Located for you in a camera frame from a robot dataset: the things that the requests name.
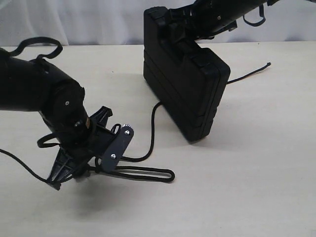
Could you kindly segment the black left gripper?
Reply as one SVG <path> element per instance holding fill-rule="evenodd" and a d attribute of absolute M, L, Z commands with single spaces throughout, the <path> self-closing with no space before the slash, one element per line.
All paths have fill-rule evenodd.
<path fill-rule="evenodd" d="M 63 143 L 52 167 L 47 183 L 59 190 L 62 183 L 79 180 L 91 172 L 110 173 L 119 161 L 119 125 L 106 128 L 112 110 L 101 107 L 90 118 L 88 136 L 80 143 Z"/>

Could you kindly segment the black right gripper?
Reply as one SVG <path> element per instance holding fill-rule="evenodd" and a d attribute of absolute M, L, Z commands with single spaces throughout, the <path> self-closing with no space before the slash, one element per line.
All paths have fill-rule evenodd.
<path fill-rule="evenodd" d="M 237 21 L 228 15 L 227 2 L 194 2 L 167 11 L 167 23 L 181 25 L 195 40 L 211 40 L 216 35 L 237 28 Z"/>

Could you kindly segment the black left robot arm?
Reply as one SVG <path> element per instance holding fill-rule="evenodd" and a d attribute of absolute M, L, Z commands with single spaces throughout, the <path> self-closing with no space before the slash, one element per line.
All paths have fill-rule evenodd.
<path fill-rule="evenodd" d="M 59 190 L 64 182 L 89 174 L 90 160 L 103 161 L 121 125 L 107 129 L 112 115 L 107 107 L 89 116 L 83 105 L 84 88 L 48 62 L 47 55 L 29 61 L 17 55 L 17 50 L 0 51 L 0 108 L 40 114 L 50 134 L 38 140 L 38 147 L 59 148 L 44 182 Z"/>

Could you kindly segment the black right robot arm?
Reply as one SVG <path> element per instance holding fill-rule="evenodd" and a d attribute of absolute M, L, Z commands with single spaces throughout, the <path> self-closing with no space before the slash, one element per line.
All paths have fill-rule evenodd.
<path fill-rule="evenodd" d="M 265 0 L 196 0 L 194 3 L 169 9 L 165 13 L 166 23 L 176 23 L 184 28 L 185 34 L 194 40 L 211 40 L 216 35 L 237 28 L 237 19 L 252 27 L 265 23 Z M 261 20 L 249 22 L 245 15 L 258 8 Z"/>

